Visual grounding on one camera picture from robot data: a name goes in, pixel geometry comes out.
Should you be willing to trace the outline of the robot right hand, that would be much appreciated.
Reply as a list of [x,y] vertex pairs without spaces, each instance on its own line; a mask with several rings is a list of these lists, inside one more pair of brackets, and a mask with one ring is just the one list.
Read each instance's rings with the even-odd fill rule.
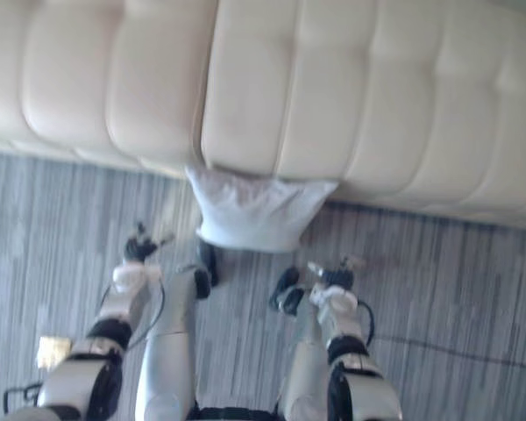
[[356,256],[345,256],[335,268],[325,268],[324,266],[309,261],[307,268],[310,272],[318,276],[322,283],[327,287],[338,286],[342,289],[352,289],[355,274],[366,265],[366,261]]

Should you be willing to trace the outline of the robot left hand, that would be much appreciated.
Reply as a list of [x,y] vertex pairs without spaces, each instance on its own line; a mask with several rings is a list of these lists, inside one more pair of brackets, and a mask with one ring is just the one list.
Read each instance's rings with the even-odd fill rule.
[[153,239],[143,222],[137,222],[131,236],[126,240],[123,249],[124,263],[145,263],[146,260],[163,246],[175,239],[173,232],[166,232],[161,239]]

